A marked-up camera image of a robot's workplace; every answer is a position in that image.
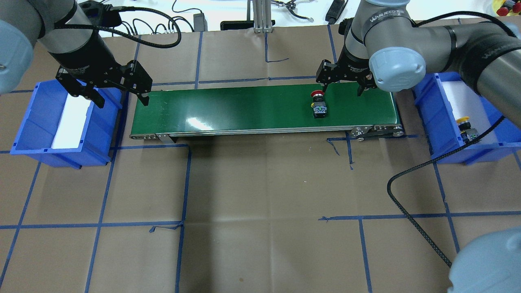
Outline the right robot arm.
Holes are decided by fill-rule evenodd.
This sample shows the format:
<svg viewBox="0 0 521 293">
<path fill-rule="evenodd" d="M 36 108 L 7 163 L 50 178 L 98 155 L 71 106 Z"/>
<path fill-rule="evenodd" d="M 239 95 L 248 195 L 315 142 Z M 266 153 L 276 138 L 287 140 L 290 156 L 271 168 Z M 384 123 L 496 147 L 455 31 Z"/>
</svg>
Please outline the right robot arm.
<svg viewBox="0 0 521 293">
<path fill-rule="evenodd" d="M 411 20 L 407 0 L 363 0 L 354 18 L 348 19 L 344 48 L 336 63 L 323 60 L 316 82 L 324 89 L 340 80 L 359 84 L 358 95 L 368 88 L 398 92 L 419 84 L 426 74 L 457 72 L 476 94 L 501 113 L 477 139 L 454 151 L 394 175 L 387 182 L 390 199 L 449 266 L 449 293 L 519 293 L 520 227 L 490 232 L 467 244 L 450 261 L 424 229 L 393 195 L 392 183 L 477 143 L 508 119 L 520 126 L 520 90 L 510 82 L 520 78 L 520 39 L 499 19 L 484 13 L 485 22 L 432 26 L 449 17 L 439 15 L 424 22 Z"/>
</svg>

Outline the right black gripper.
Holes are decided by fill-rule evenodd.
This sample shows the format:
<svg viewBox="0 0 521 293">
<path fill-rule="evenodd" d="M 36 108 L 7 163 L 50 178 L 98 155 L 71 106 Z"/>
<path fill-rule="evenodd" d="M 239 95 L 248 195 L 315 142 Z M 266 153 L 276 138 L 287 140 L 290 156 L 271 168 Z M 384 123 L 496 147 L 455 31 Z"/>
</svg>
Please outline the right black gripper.
<svg viewBox="0 0 521 293">
<path fill-rule="evenodd" d="M 369 59 L 353 55 L 346 48 L 342 48 L 336 63 L 327 59 L 321 61 L 316 73 L 316 82 L 322 85 L 326 93 L 328 85 L 338 81 L 354 81 L 359 84 L 357 96 L 360 97 L 367 88 L 376 88 L 372 77 Z"/>
</svg>

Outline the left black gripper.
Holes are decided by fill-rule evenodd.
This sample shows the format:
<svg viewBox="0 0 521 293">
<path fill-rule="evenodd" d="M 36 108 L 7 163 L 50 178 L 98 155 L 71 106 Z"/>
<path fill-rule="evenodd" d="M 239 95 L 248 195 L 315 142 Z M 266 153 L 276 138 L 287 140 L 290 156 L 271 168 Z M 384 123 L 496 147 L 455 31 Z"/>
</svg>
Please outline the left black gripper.
<svg viewBox="0 0 521 293">
<path fill-rule="evenodd" d="M 72 95 L 88 95 L 98 108 L 105 98 L 96 88 L 117 88 L 138 96 L 143 106 L 149 105 L 153 80 L 136 59 L 125 65 L 116 62 L 109 52 L 69 52 L 55 55 L 60 69 L 56 80 Z"/>
</svg>

